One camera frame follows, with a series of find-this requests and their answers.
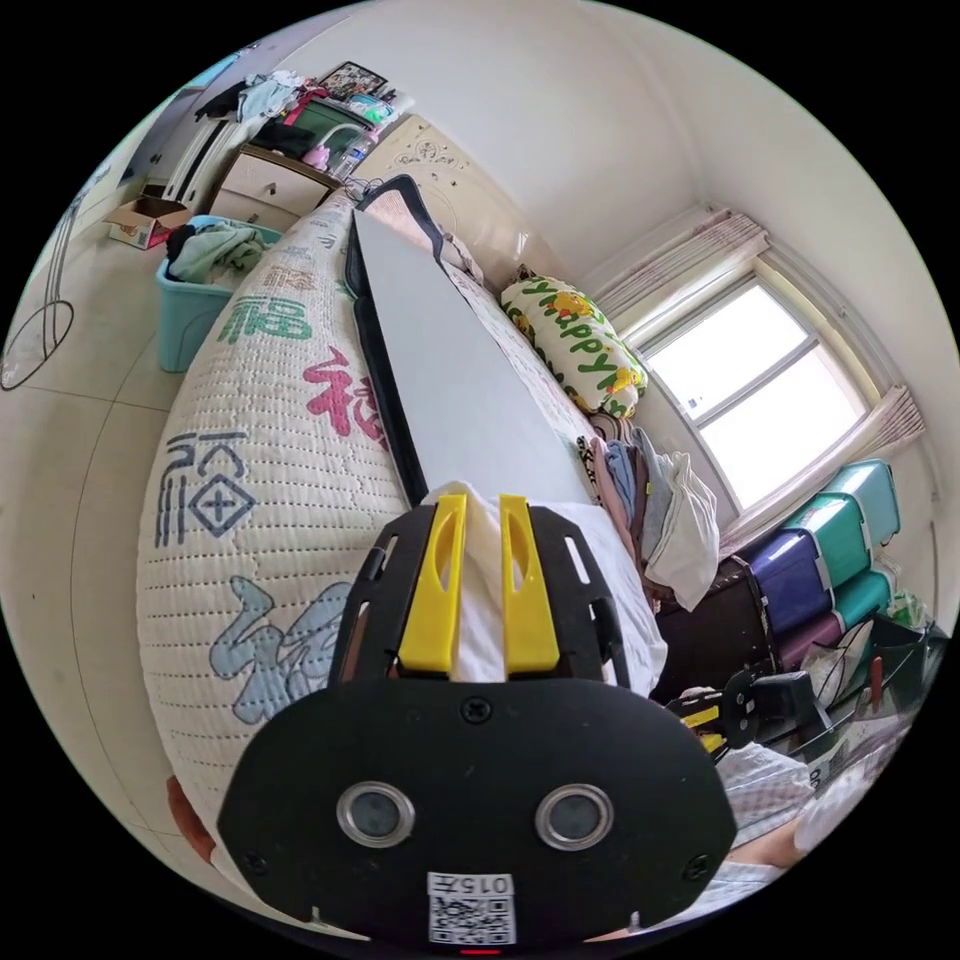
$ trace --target dresser drawer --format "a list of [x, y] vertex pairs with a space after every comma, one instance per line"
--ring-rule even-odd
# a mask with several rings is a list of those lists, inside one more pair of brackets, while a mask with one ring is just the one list
[[221, 190], [217, 194], [210, 213], [215, 217], [226, 217], [241, 223], [255, 223], [258, 227], [266, 227], [278, 233], [286, 233], [300, 219], [289, 210], [281, 210], [232, 190]]
[[288, 170], [279, 163], [240, 154], [227, 173], [221, 190], [268, 203], [297, 219], [309, 213], [330, 192], [330, 187]]

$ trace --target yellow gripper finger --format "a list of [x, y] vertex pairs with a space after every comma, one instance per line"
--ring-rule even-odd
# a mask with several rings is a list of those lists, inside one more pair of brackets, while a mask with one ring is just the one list
[[[500, 538], [506, 679], [518, 674], [550, 673], [560, 662], [560, 650], [525, 497], [500, 497]], [[517, 568], [519, 586], [515, 582]]]
[[440, 497], [397, 652], [397, 659], [406, 672], [448, 678], [453, 673], [460, 632], [460, 582], [466, 529], [466, 496], [461, 493]]
[[707, 753], [715, 753], [726, 743], [726, 740], [719, 733], [707, 733], [700, 739], [703, 741]]

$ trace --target window frame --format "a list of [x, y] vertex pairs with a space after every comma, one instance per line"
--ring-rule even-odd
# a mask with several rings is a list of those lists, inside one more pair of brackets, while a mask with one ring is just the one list
[[[705, 415], [699, 418], [695, 417], [691, 411], [688, 410], [687, 405], [673, 393], [666, 382], [652, 369], [650, 359], [660, 350], [665, 349], [670, 344], [681, 339], [723, 307], [728, 306], [731, 302], [756, 287], [762, 289], [764, 293], [771, 297], [771, 299], [773, 299], [781, 309], [785, 310], [791, 319], [797, 323], [805, 334], [804, 340], [784, 357], [772, 364], [762, 374], [735, 391]], [[708, 427], [711, 423], [715, 423], [745, 400], [748, 400], [817, 348], [821, 348], [825, 353], [829, 364], [834, 368], [833, 372], [837, 378], [837, 382], [844, 392], [848, 392], [851, 396], [855, 397], [862, 405], [864, 414], [857, 422], [861, 422], [863, 418], [868, 416], [874, 407], [872, 398], [864, 391], [858, 378], [847, 369], [846, 364], [843, 363], [842, 359], [831, 348], [830, 344], [825, 341], [811, 318], [807, 317], [794, 303], [790, 302], [780, 291], [776, 290], [758, 273], [753, 265], [751, 265], [743, 275], [728, 282], [713, 296], [710, 296], [702, 303], [681, 314], [665, 327], [661, 327], [658, 330], [652, 329], [647, 337], [644, 337], [642, 328], [637, 330], [632, 336], [627, 338], [626, 345], [637, 354], [650, 380], [657, 389], [663, 393], [674, 412], [682, 419], [685, 428], [694, 438], [700, 451], [716, 472], [723, 487], [723, 492], [730, 500], [738, 516], [743, 514], [745, 510], [743, 502], [737, 495], [723, 465], [720, 463], [710, 444], [707, 443], [704, 438], [701, 431], [705, 427]]]

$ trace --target pink curtain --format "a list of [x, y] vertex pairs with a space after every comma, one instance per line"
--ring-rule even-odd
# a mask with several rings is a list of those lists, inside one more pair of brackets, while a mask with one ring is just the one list
[[763, 227], [742, 213], [719, 210], [614, 277], [594, 299], [611, 321], [647, 300], [662, 310], [768, 247]]
[[828, 483], [836, 472], [859, 460], [892, 457], [917, 440], [926, 427], [906, 387], [892, 387], [860, 423], [847, 431], [816, 463], [745, 510], [720, 537], [720, 556], [739, 553], [775, 530]]

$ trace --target tiled floor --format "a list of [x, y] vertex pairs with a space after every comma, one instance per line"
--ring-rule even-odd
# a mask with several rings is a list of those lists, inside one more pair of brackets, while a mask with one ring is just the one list
[[[203, 863], [167, 810], [171, 768], [137, 648], [136, 552], [182, 377], [156, 363], [163, 248], [141, 252], [102, 232], [71, 247], [62, 281], [75, 309], [69, 333], [28, 383], [0, 393], [3, 614], [47, 722], [114, 816], [186, 879], [279, 918]], [[44, 283], [41, 274], [25, 293], [14, 330], [41, 305]], [[32, 328], [20, 344], [27, 352], [31, 337]]]

